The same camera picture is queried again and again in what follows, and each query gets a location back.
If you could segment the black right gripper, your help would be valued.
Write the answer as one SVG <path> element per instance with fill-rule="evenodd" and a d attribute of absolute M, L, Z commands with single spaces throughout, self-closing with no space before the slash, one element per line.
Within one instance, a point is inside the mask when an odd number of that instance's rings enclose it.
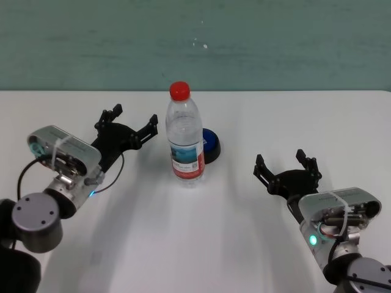
<path fill-rule="evenodd" d="M 297 222 L 303 221 L 299 209 L 299 200 L 305 195 L 317 193 L 318 181 L 322 174 L 318 170 L 315 157 L 309 158 L 303 149 L 298 149 L 296 159 L 305 170 L 289 170 L 274 175 L 266 166 L 261 154 L 258 154 L 254 166 L 254 176 L 266 187 L 269 194 L 276 194 L 286 199 L 288 210 Z"/>

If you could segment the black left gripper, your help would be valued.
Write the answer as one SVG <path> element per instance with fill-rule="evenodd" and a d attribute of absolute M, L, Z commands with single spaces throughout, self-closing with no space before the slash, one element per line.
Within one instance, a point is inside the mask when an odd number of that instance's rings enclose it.
<path fill-rule="evenodd" d="M 125 151 L 139 150 L 143 144 L 158 134 L 156 114 L 152 115 L 142 129 L 134 131 L 126 125 L 113 123 L 122 112 L 121 104 L 116 104 L 111 110 L 103 110 L 100 119 L 94 125 L 98 134 L 92 146 L 101 154 L 99 166 L 103 173 L 106 173 Z"/>

